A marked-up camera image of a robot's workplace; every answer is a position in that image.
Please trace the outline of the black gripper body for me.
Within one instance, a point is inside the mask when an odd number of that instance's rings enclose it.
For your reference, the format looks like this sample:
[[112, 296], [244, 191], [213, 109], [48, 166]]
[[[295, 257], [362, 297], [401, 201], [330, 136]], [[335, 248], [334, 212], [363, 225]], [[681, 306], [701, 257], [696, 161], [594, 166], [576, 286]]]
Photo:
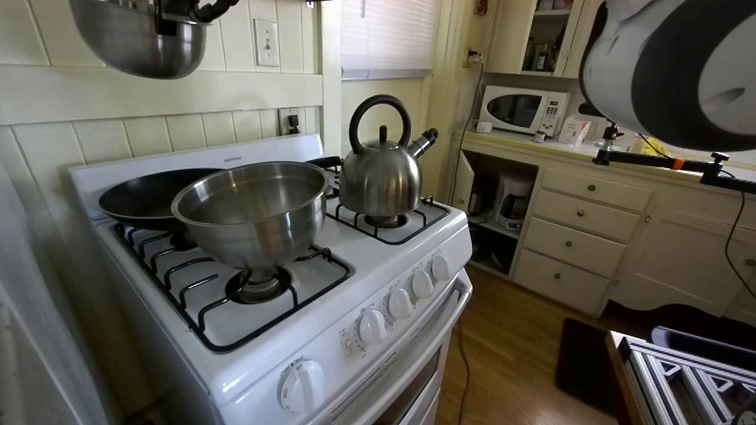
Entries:
[[230, 11], [238, 0], [160, 0], [160, 11], [190, 22], [210, 23]]

